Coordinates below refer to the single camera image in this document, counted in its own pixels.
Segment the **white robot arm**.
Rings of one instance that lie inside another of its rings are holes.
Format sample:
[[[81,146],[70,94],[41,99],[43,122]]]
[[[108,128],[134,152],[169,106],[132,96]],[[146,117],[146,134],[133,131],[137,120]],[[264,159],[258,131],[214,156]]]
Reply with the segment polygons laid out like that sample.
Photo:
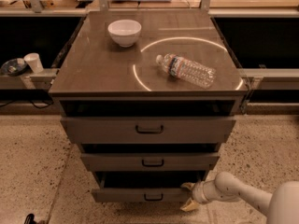
[[[299,182],[288,181],[273,193],[243,183],[228,172],[218,173],[213,180],[183,183],[191,195],[180,209],[185,212],[200,204],[237,202],[239,199],[266,216],[266,224],[299,224]]]

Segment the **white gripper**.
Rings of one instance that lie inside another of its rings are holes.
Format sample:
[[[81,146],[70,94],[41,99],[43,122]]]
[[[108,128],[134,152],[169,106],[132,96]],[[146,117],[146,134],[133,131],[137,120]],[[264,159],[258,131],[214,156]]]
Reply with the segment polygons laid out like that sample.
[[[184,212],[191,212],[199,207],[199,203],[210,203],[214,194],[215,185],[212,181],[207,182],[185,182],[182,188],[192,191],[192,198],[189,198],[180,209]]]

